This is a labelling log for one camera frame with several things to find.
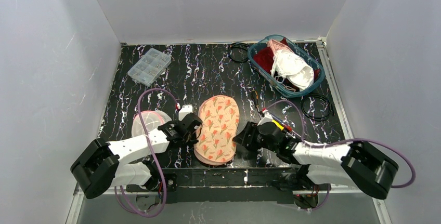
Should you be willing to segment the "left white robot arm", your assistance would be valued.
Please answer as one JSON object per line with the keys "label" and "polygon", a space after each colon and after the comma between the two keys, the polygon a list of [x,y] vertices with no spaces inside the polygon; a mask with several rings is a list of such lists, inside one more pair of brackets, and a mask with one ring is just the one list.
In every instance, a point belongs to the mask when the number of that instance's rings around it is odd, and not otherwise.
{"label": "left white robot arm", "polygon": [[143,158],[164,153],[172,146],[194,143],[202,120],[189,106],[172,120],[163,111],[142,111],[132,124],[132,137],[120,141],[93,140],[75,160],[70,171],[87,199],[108,189],[138,185],[153,189],[160,180],[158,166]]}

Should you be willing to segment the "floral mesh laundry bag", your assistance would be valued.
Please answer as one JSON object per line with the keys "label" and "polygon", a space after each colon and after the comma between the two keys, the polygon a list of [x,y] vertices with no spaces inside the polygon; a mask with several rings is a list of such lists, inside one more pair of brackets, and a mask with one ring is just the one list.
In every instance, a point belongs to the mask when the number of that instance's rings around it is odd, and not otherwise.
{"label": "floral mesh laundry bag", "polygon": [[199,108],[202,126],[194,145],[196,158],[203,164],[219,166],[233,160],[240,113],[236,101],[218,95],[206,100]]}

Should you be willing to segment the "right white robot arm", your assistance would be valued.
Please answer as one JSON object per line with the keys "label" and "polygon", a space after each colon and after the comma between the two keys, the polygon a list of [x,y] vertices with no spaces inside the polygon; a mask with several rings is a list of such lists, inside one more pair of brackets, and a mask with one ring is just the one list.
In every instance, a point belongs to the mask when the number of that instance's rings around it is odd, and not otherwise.
{"label": "right white robot arm", "polygon": [[344,185],[384,200],[398,164],[367,141],[328,146],[295,138],[275,122],[247,122],[233,141],[249,151],[267,149],[285,163],[298,165],[296,181],[304,186]]}

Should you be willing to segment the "white bra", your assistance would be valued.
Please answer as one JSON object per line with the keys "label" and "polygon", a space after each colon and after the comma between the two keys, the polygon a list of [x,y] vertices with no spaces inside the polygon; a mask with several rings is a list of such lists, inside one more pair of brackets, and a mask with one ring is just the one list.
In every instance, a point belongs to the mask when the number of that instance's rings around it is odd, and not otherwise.
{"label": "white bra", "polygon": [[314,69],[292,51],[281,49],[275,52],[270,74],[287,79],[291,84],[305,90],[314,83]]}

